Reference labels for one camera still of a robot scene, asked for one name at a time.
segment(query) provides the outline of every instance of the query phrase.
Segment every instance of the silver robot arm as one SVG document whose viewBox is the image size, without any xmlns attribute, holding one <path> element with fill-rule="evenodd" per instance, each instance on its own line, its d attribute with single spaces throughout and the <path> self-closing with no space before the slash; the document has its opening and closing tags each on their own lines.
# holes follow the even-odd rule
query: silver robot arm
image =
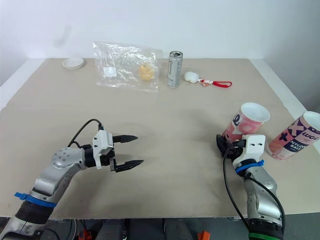
<svg viewBox="0 0 320 240">
<path fill-rule="evenodd" d="M 58 150 L 51 164 L 35 180 L 28 194 L 16 193 L 23 200 L 19 211 L 10 218 L 0 233 L 0 240 L 38 239 L 55 206 L 64 195 L 73 176 L 90 167 L 110 165 L 111 171 L 121 172 L 134 168 L 143 160 L 133 160 L 117 165 L 114 143 L 130 142 L 135 136 L 112 136 L 100 129 L 92 140 L 92 145 L 81 148 L 65 147 Z"/>
<path fill-rule="evenodd" d="M 249 238 L 282 240 L 285 216 L 281 204 L 278 204 L 271 195 L 272 193 L 276 196 L 278 186 L 262 167 L 264 161 L 260 161 L 265 149 L 265 140 L 266 137 L 260 134 L 244 135 L 242 141 L 245 141 L 245 147 L 242 149 L 242 154 L 233 160 L 232 165 L 236 173 L 244 178 Z"/>
<path fill-rule="evenodd" d="M 6 235 L 8 239 L 18 238 L 19 235 L 40 236 L 72 177 L 86 168 L 83 148 L 66 147 L 58 150 L 52 157 L 51 165 L 35 180 L 29 194 L 16 193 L 24 201 L 3 229 L 0 239 Z"/>
</svg>

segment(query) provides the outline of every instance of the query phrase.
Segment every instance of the keychain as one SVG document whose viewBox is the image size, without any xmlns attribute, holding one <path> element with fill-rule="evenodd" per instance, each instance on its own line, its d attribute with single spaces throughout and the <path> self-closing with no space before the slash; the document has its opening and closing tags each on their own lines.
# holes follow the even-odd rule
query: keychain
<svg viewBox="0 0 320 240">
<path fill-rule="evenodd" d="M 184 74 L 184 80 L 192 84 L 200 83 L 202 86 L 207 87 L 209 85 L 214 85 L 220 88 L 229 88 L 232 85 L 231 81 L 211 81 L 203 77 L 199 77 L 199 74 L 188 71 Z"/>
</svg>

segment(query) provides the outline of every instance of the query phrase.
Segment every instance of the plastic bag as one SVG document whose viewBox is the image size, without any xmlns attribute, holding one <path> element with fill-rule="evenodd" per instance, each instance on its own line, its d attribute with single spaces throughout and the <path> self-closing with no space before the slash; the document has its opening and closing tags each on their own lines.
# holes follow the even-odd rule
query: plastic bag
<svg viewBox="0 0 320 240">
<path fill-rule="evenodd" d="M 98 85 L 157 92 L 162 51 L 159 49 L 96 41 L 93 43 Z"/>
</svg>

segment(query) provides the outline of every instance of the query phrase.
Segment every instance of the paper cup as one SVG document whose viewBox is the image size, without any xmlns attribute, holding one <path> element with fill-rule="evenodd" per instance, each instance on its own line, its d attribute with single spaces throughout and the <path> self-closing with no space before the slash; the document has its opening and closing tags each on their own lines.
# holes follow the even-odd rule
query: paper cup
<svg viewBox="0 0 320 240">
<path fill-rule="evenodd" d="M 240 107 L 222 136 L 228 142 L 240 140 L 244 134 L 256 133 L 262 124 L 269 119 L 270 113 L 264 106 L 254 102 L 246 102 Z"/>
<path fill-rule="evenodd" d="M 320 139 L 320 113 L 306 111 L 267 145 L 277 160 L 286 160 Z"/>
</svg>

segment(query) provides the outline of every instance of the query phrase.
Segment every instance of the table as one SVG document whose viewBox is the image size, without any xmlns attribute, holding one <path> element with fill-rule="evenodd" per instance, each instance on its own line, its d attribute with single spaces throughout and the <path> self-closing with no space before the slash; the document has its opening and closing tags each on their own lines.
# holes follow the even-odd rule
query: table
<svg viewBox="0 0 320 240">
<path fill-rule="evenodd" d="M 52 218 L 236 216 L 224 186 L 216 134 L 245 102 L 270 111 L 271 119 L 260 130 L 269 140 L 293 121 L 248 59 L 183 60 L 183 72 L 232 81 L 227 89 L 185 81 L 179 88 L 168 88 L 164 64 L 158 93 L 101 87 L 96 85 L 93 59 L 86 59 L 78 70 L 62 68 L 62 61 L 44 61 L 1 110 L 0 216 L 17 212 L 21 201 L 13 194 L 27 193 L 55 151 L 90 118 L 101 120 L 115 135 L 139 137 L 115 145 L 119 164 L 144 162 L 120 173 L 109 167 L 77 173 Z M 78 141 L 90 143 L 96 131 L 97 126 L 90 125 Z M 277 195 L 287 214 L 320 212 L 319 158 L 313 146 L 287 162 L 264 153 L 265 169 L 278 184 Z M 231 164 L 227 171 L 235 201 L 246 213 L 243 181 Z"/>
</svg>

